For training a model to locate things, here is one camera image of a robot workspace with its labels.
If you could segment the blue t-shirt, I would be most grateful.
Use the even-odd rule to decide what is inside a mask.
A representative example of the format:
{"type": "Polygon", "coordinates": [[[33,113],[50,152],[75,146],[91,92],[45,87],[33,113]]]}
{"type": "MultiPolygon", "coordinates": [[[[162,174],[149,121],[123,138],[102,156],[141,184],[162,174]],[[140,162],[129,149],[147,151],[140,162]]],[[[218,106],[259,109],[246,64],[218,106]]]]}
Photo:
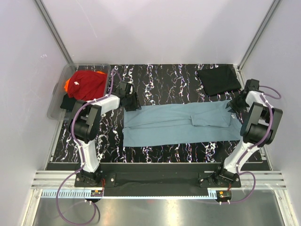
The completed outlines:
{"type": "Polygon", "coordinates": [[[241,123],[227,101],[142,106],[124,113],[123,145],[147,147],[235,141],[241,123]]]}

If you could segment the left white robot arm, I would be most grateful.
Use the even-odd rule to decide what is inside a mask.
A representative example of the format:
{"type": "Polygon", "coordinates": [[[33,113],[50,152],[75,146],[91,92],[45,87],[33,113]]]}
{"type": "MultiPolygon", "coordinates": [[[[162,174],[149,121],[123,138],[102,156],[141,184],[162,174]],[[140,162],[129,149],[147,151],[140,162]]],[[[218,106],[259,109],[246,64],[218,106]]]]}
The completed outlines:
{"type": "Polygon", "coordinates": [[[76,101],[68,127],[79,149],[80,167],[76,170],[78,181],[89,183],[91,186],[100,184],[102,175],[96,156],[95,139],[102,115],[118,108],[124,108],[126,111],[141,109],[132,82],[121,81],[114,92],[110,91],[101,98],[76,101]]]}

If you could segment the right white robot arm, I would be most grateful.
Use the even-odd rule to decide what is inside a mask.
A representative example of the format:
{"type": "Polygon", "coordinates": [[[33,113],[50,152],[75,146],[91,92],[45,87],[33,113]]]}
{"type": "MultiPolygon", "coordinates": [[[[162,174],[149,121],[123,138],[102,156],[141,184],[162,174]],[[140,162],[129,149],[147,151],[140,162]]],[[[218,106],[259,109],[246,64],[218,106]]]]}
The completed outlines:
{"type": "Polygon", "coordinates": [[[271,144],[279,127],[283,110],[273,107],[260,90],[258,80],[246,81],[243,91],[227,104],[232,113],[248,108],[248,114],[240,130],[241,140],[213,174],[216,185],[237,185],[242,166],[261,147],[271,144]]]}

